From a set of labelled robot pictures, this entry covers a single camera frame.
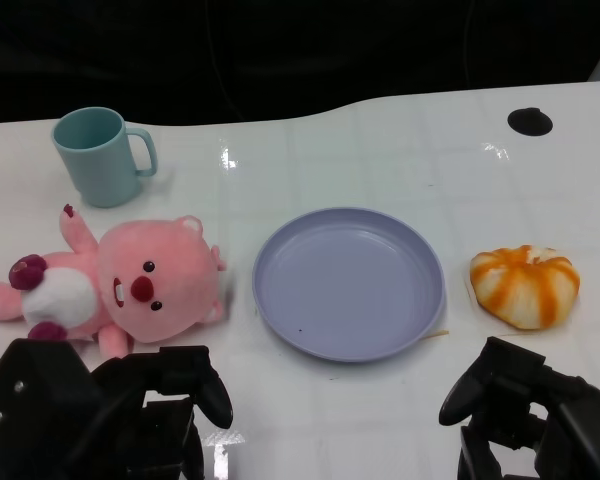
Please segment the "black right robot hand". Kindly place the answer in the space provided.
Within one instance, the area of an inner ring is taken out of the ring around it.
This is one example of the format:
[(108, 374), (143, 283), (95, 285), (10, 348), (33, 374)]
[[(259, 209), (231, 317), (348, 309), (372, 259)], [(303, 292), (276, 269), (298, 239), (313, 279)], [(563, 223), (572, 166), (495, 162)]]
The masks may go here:
[(533, 450), (539, 479), (600, 479), (600, 390), (502, 339), (487, 339), (439, 422), (461, 427), (461, 479), (503, 478), (493, 444)]

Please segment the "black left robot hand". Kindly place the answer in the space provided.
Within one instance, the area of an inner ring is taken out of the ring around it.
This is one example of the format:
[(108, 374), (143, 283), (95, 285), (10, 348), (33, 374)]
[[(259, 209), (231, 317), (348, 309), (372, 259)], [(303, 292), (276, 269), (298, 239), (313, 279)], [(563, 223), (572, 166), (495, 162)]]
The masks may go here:
[(66, 341), (17, 339), (0, 358), (0, 479), (201, 479), (196, 410), (232, 424), (205, 346), (90, 371)]

